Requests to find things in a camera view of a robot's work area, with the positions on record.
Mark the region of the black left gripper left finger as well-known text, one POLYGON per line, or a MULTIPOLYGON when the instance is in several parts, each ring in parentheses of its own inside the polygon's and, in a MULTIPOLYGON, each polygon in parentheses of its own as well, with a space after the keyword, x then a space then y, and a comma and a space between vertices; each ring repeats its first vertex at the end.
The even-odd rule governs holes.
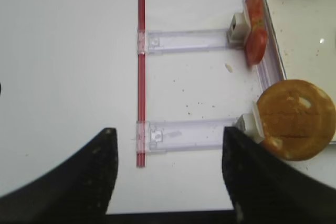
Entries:
POLYGON ((105 128, 65 162, 1 197, 1 223, 105 223, 117 179, 117 131, 105 128))

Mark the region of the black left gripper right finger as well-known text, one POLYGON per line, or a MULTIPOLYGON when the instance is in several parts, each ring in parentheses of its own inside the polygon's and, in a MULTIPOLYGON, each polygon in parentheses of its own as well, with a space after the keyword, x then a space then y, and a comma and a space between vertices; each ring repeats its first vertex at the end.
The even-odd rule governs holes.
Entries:
POLYGON ((335 189, 225 127, 222 173, 237 223, 335 223, 335 189))

